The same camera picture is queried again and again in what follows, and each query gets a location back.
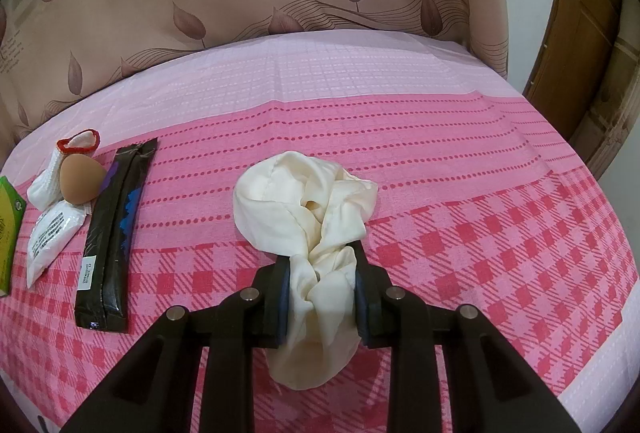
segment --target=green box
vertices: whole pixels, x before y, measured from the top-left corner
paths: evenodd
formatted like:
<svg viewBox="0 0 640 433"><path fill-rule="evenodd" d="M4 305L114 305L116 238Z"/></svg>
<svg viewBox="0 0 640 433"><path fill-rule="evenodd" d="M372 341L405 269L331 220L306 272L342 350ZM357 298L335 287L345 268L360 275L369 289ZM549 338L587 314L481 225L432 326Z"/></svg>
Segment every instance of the green box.
<svg viewBox="0 0 640 433"><path fill-rule="evenodd" d="M9 294L15 242L26 206L9 180L0 177L0 297Z"/></svg>

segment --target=white plastic bag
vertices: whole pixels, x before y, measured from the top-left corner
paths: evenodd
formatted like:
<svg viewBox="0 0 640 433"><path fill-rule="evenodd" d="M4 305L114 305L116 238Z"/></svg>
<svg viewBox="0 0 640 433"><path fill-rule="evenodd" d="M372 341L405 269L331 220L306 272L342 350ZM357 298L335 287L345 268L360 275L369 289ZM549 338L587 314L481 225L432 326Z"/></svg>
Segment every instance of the white plastic bag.
<svg viewBox="0 0 640 433"><path fill-rule="evenodd" d="M27 288L51 265L90 213L90 203L74 206L60 200L38 217L27 245Z"/></svg>
<svg viewBox="0 0 640 433"><path fill-rule="evenodd" d="M92 155L100 145L100 134L95 129L87 129L71 138L56 142L47 168L38 175L27 189L27 198L38 210L45 210L62 199L60 191L60 166L73 153Z"/></svg>

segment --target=black snack package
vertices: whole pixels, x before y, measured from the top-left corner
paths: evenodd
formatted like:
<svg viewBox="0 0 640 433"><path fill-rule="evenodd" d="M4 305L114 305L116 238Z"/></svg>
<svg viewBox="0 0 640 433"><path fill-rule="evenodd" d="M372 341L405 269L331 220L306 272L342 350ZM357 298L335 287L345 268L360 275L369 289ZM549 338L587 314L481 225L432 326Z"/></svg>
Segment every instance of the black snack package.
<svg viewBox="0 0 640 433"><path fill-rule="evenodd" d="M155 152L158 140L153 139L149 142L153 143L153 151ZM110 263L111 236L116 232L120 222L116 221L117 214L122 214L120 207L127 204L127 193L124 195L123 193L127 186L127 177L131 166L145 144L133 144L119 148L100 188L84 244L78 278L75 316L76 325L79 327L91 330L109 330L102 301L102 288L107 264ZM146 164L144 170L144 176L146 176L149 161L143 162Z"/></svg>
<svg viewBox="0 0 640 433"><path fill-rule="evenodd" d="M151 161L158 148L158 139L145 142L133 157L129 172L120 190L109 252L104 266L102 305L106 315L106 329L127 331L127 288L129 286L129 251L138 202Z"/></svg>

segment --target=white packet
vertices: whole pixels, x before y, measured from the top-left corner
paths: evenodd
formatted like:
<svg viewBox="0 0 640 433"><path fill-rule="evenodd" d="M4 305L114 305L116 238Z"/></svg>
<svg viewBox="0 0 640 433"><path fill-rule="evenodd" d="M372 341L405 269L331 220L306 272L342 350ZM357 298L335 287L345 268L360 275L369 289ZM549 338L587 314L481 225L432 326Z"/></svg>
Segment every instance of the white packet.
<svg viewBox="0 0 640 433"><path fill-rule="evenodd" d="M91 203L74 206L60 200L38 217L27 245L27 288L31 288L56 259L88 214L91 214Z"/></svg>

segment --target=metal screw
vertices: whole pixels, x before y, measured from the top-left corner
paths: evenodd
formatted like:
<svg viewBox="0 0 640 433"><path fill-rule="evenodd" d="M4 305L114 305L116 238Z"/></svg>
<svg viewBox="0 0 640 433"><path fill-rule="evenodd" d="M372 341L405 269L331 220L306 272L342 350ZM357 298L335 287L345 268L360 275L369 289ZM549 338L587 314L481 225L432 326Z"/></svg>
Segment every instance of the metal screw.
<svg viewBox="0 0 640 433"><path fill-rule="evenodd" d="M240 291L240 297L245 301L253 301L260 295L260 291L254 287L243 288Z"/></svg>
<svg viewBox="0 0 640 433"><path fill-rule="evenodd" d="M402 299L405 296L406 292L404 291L403 288L401 287L397 287L395 285L390 286L388 289L386 289L386 295L389 296L391 299Z"/></svg>
<svg viewBox="0 0 640 433"><path fill-rule="evenodd" d="M460 315L467 319L476 319L478 317L478 309L473 305L462 305L460 307Z"/></svg>
<svg viewBox="0 0 640 433"><path fill-rule="evenodd" d="M175 305L175 307L169 308L166 312L166 318L170 321L177 321L178 319L182 319L184 317L185 311L183 307L179 305Z"/></svg>

